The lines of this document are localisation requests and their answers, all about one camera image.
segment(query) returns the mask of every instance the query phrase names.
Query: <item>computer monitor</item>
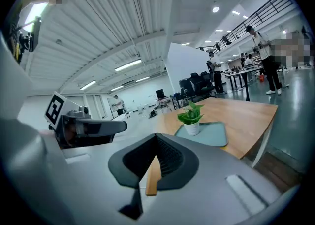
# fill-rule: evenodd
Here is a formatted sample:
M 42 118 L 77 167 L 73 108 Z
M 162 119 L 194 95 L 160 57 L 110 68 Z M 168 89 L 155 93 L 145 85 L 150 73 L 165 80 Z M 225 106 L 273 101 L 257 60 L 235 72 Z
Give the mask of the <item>computer monitor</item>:
M 156 94 L 157 94 L 157 98 L 158 98 L 158 99 L 163 99 L 163 98 L 165 98 L 165 94 L 164 94 L 163 89 L 156 90 Z

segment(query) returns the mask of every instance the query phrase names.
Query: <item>cable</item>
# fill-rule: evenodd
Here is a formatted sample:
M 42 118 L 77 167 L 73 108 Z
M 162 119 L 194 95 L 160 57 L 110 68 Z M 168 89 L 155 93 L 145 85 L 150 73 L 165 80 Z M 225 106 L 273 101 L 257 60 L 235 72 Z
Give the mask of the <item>cable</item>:
M 104 20 L 99 16 L 99 14 L 94 10 L 94 8 L 90 5 L 90 3 L 85 0 L 85 2 L 87 2 L 87 4 L 92 8 L 92 10 L 95 12 L 95 14 L 101 19 L 101 21 L 104 23 L 104 25 L 110 30 L 110 28 L 107 26 L 107 24 L 104 22 Z M 114 35 L 114 37 L 117 39 L 117 41 L 121 44 L 121 41 L 116 37 L 116 35 L 112 32 L 112 30 L 110 30 L 110 32 Z

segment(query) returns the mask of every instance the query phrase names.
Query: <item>black pants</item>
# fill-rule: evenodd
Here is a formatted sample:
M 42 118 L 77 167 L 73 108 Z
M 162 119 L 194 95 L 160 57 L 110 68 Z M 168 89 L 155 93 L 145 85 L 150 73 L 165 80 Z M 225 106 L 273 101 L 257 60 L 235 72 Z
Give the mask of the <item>black pants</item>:
M 223 93 L 222 75 L 220 71 L 214 72 L 215 88 L 217 93 Z
M 122 114 L 124 113 L 124 110 L 123 110 L 123 109 L 118 109 L 118 110 L 117 110 L 117 113 L 118 113 L 118 115 L 120 116 L 120 115 L 122 115 Z
M 265 58 L 264 60 L 262 60 L 262 64 L 264 65 L 264 69 L 266 71 L 267 80 L 269 82 L 269 89 L 274 91 L 276 90 L 274 86 L 274 82 L 277 89 L 281 88 L 281 83 L 279 82 L 279 79 L 278 79 L 275 62 L 272 61 L 272 59 L 273 57 L 269 56 Z

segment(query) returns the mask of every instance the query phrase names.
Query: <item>railing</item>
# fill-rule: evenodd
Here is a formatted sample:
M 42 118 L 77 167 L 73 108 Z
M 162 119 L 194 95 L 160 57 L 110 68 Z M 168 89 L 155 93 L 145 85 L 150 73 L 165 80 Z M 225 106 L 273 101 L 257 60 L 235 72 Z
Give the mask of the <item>railing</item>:
M 251 16 L 244 20 L 244 22 L 240 23 L 231 32 L 225 35 L 226 41 L 221 39 L 213 46 L 203 46 L 202 48 L 204 48 L 205 50 L 206 48 L 213 48 L 214 51 L 217 53 L 219 52 L 219 48 L 222 50 L 223 48 L 228 46 L 227 41 L 232 43 L 244 36 L 247 33 L 246 26 L 250 25 L 255 28 L 292 4 L 293 2 L 291 0 L 269 0 Z

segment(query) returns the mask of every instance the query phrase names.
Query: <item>man in white shirt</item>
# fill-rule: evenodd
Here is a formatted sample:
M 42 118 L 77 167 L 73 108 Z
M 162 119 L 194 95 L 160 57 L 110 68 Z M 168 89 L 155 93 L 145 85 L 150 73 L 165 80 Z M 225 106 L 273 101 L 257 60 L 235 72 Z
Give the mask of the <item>man in white shirt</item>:
M 254 62 L 252 61 L 252 55 L 251 54 L 248 54 L 247 55 L 247 59 L 245 60 L 244 62 L 244 67 L 248 67 L 250 65 L 254 65 Z M 249 81 L 252 81 L 252 72 L 248 72 L 247 73 L 247 79 Z
M 214 82 L 215 82 L 216 93 L 226 94 L 222 86 L 221 70 L 219 70 L 219 67 L 221 67 L 222 65 L 220 64 L 220 61 L 217 55 L 214 54 L 213 52 L 209 52 L 209 57 L 210 57 L 209 61 L 212 63 L 211 66 L 213 68 L 213 77 L 214 77 Z
M 113 104 L 113 106 L 117 107 L 117 113 L 120 116 L 124 113 L 124 101 L 118 98 L 118 95 L 115 95 L 114 98 L 117 102 Z
M 246 26 L 246 31 L 250 35 L 253 35 L 252 39 L 255 43 L 255 47 L 258 47 L 259 49 L 262 64 L 266 71 L 267 80 L 269 82 L 269 91 L 267 91 L 266 94 L 267 95 L 274 94 L 277 88 L 278 94 L 280 95 L 282 92 L 281 83 L 279 82 L 278 79 L 275 63 L 274 61 L 272 61 L 273 56 L 271 55 L 270 41 L 268 39 L 268 36 L 266 34 L 260 34 L 259 32 L 256 32 L 254 28 L 251 26 Z

